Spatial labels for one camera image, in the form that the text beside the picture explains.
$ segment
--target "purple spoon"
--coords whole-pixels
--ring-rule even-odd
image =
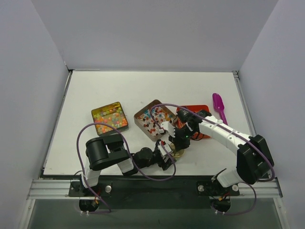
[[[224,103],[221,96],[217,93],[213,93],[212,97],[214,110],[219,113],[219,116],[223,120],[224,124],[228,125],[227,119],[224,115]]]

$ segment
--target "white table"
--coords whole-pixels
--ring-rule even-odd
[[[60,118],[50,144],[45,175],[73,175],[81,170],[76,153],[76,137],[92,123],[91,110],[121,102],[129,122],[123,132],[132,153],[143,147],[154,148],[142,130],[135,125],[133,115],[154,99],[177,105],[205,104],[213,109],[212,93],[219,93],[225,105],[228,124],[250,134],[243,106],[232,73],[175,73],[175,72],[83,72],[74,71],[62,107]],[[80,139],[80,150],[85,162],[85,143],[97,137],[94,126],[85,130]],[[236,164],[235,155],[213,139],[192,141],[183,157],[177,161],[177,175],[214,175],[221,169]],[[170,175],[173,167],[162,171],[157,165],[144,168],[148,175]],[[102,175],[121,175],[117,165],[101,172]]]

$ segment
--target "purple cable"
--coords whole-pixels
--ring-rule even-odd
[[[185,111],[190,112],[191,114],[195,115],[196,117],[198,117],[198,118],[200,118],[200,119],[202,119],[202,120],[204,120],[204,121],[206,121],[206,122],[208,122],[208,123],[211,123],[211,124],[213,124],[213,125],[216,124],[215,122],[210,121],[210,120],[208,120],[208,119],[206,119],[206,118],[203,118],[203,117],[201,117],[200,115],[196,114],[195,112],[193,112],[193,111],[191,111],[191,110],[189,110],[189,109],[187,109],[187,108],[185,108],[185,107],[183,107],[183,106],[178,106],[178,105],[174,105],[174,104],[157,104],[157,105],[154,105],[154,106],[151,107],[150,115],[151,115],[151,117],[152,117],[152,120],[159,126],[159,128],[162,128],[162,127],[160,126],[160,124],[158,124],[158,123],[156,122],[155,118],[154,118],[153,115],[152,115],[152,110],[153,110],[154,108],[158,107],[158,106],[173,106],[173,107],[177,107],[177,108],[180,108],[180,109],[183,109],[183,110],[185,110]],[[222,126],[222,125],[217,125],[217,126],[219,126],[220,128],[222,128],[223,130],[225,130],[225,131],[231,133],[231,131],[230,131],[229,129],[227,129],[226,127],[224,127],[224,126]],[[272,180],[275,178],[275,171],[274,171],[274,169],[273,169],[273,167],[272,167],[272,164],[271,164],[270,161],[268,160],[268,158],[266,158],[266,156],[265,156],[265,155],[264,155],[255,145],[253,145],[250,141],[248,141],[247,139],[245,139],[244,137],[240,136],[239,134],[237,134],[237,133],[235,133],[235,132],[232,132],[232,134],[233,134],[234,136],[236,136],[236,137],[242,139],[243,141],[245,141],[245,142],[246,142],[249,146],[251,146],[251,147],[252,147],[252,148],[253,148],[253,149],[254,149],[254,150],[264,159],[264,160],[265,160],[265,162],[268,164],[268,166],[269,166],[269,168],[270,168],[270,170],[271,170],[271,173],[272,173],[271,177],[270,177],[269,179],[258,180],[258,181],[260,181],[260,182],[272,181]]]
[[[248,213],[248,212],[252,211],[252,210],[255,208],[255,206],[256,206],[256,201],[257,201],[256,191],[255,191],[255,189],[252,187],[252,185],[249,185],[249,184],[247,184],[247,183],[245,183],[245,182],[242,182],[242,183],[248,185],[248,186],[253,190],[253,193],[254,193],[254,203],[253,203],[252,207],[250,207],[249,209],[247,209],[247,210],[245,210],[245,211],[236,212],[236,213],[222,213],[221,211],[218,211],[218,210],[214,207],[213,203],[212,203],[211,207],[212,207],[215,211],[217,211],[217,213],[220,213],[220,214],[225,215],[225,216],[238,216],[238,215],[242,215],[242,214],[245,214],[245,213]]]
[[[177,168],[176,168],[176,164],[175,164],[175,161],[173,160],[173,157],[171,156],[171,154],[169,152],[167,152],[167,150],[165,149],[165,147],[161,145],[161,147],[163,148],[163,150],[166,152],[167,156],[169,157],[169,159],[172,161],[173,163],[173,167],[174,167],[174,172],[171,176],[167,177],[167,178],[164,178],[164,179],[155,179],[155,178],[152,178],[152,177],[149,177],[147,176],[146,174],[144,174],[141,169],[136,165],[136,163],[133,161],[132,159],[132,155],[130,153],[130,150],[129,150],[129,146],[128,146],[128,143],[125,139],[125,137],[120,133],[120,131],[118,131],[117,129],[115,129],[114,127],[112,127],[111,125],[108,125],[108,124],[105,124],[105,123],[90,123],[88,125],[86,125],[83,129],[81,129],[81,131],[79,132],[78,136],[77,136],[77,140],[76,140],[76,150],[77,150],[77,156],[78,156],[78,159],[80,160],[80,163],[81,163],[81,170],[82,170],[82,173],[83,175],[85,174],[85,167],[84,167],[84,164],[82,162],[82,159],[81,159],[81,153],[80,153],[80,148],[79,148],[79,141],[80,141],[80,137],[81,137],[81,134],[83,133],[83,131],[85,129],[87,129],[89,126],[92,126],[92,125],[105,125],[111,129],[113,129],[115,132],[117,132],[118,134],[120,134],[122,136],[122,139],[124,141],[124,143],[126,144],[126,148],[127,148],[127,153],[130,157],[130,159],[132,160],[132,163],[133,165],[136,167],[136,169],[147,179],[150,179],[150,180],[153,180],[153,181],[166,181],[166,180],[169,180],[171,178],[173,178],[176,174],[176,171],[177,171]],[[86,186],[88,187],[88,189],[109,209],[109,211],[99,211],[99,212],[90,212],[90,214],[100,214],[100,213],[111,213],[111,208],[109,207],[109,205],[89,186],[87,180],[85,177],[83,177],[83,180],[86,184]]]

